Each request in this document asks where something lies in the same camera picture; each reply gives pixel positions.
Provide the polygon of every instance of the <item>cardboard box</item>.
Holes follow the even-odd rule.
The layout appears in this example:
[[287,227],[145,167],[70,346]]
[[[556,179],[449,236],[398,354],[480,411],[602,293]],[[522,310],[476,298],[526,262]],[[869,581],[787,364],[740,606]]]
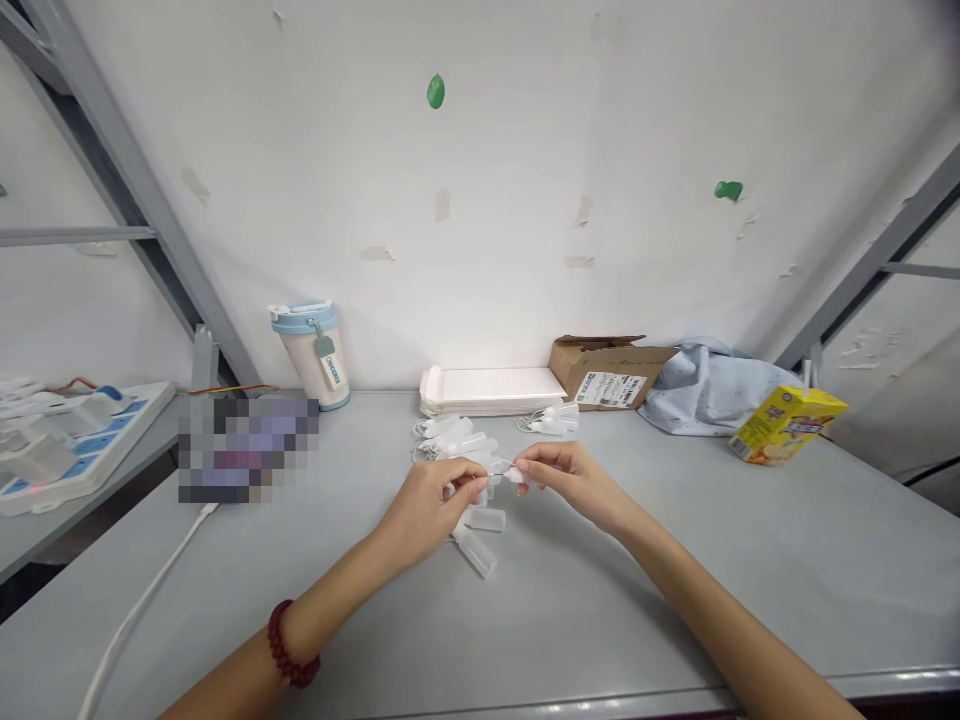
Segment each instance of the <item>cardboard box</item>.
[[643,403],[663,364],[677,348],[633,347],[646,335],[578,337],[553,342],[550,369],[567,392],[587,410],[636,410]]
[[780,467],[847,407],[843,400],[823,390],[781,385],[737,430],[728,445],[745,462]]

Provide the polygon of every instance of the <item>metal shelf frame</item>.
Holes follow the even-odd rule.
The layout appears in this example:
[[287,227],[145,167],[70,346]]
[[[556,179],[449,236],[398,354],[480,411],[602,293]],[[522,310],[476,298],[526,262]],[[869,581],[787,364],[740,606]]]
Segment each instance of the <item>metal shelf frame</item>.
[[811,360],[819,376],[823,347],[860,311],[893,275],[960,280],[960,268],[905,262],[960,200],[960,144],[880,233],[863,257],[830,293],[806,325],[777,358],[797,370]]
[[252,358],[63,1],[0,0],[0,41],[117,222],[3,230],[0,248],[129,242],[190,338],[201,327],[213,338],[221,380],[259,385]]

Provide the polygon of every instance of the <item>bracelet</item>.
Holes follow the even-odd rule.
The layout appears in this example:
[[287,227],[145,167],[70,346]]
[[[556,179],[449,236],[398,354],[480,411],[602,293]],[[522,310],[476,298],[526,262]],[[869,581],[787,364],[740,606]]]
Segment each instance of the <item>bracelet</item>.
[[270,623],[267,625],[267,638],[270,640],[270,654],[277,664],[277,669],[283,675],[285,686],[293,685],[303,690],[309,685],[320,670],[320,656],[318,655],[306,665],[297,665],[290,659],[283,647],[283,638],[280,635],[280,618],[284,611],[293,605],[293,600],[284,600],[277,605],[270,614]]

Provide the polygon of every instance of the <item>yellow juice box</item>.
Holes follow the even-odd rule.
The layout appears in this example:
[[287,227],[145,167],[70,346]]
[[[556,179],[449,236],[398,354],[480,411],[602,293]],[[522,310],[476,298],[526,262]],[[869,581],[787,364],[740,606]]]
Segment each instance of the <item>yellow juice box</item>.
[[780,467],[848,407],[822,390],[781,385],[729,444],[741,460]]

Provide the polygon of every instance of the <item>power strip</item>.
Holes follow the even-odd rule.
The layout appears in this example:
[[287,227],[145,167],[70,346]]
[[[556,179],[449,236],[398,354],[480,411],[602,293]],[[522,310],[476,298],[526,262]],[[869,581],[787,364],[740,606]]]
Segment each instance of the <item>power strip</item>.
[[171,383],[137,385],[121,392],[133,402],[113,416],[106,430],[77,438],[74,466],[48,485],[32,487],[26,480],[14,478],[0,489],[0,515],[39,515],[96,492],[176,395]]

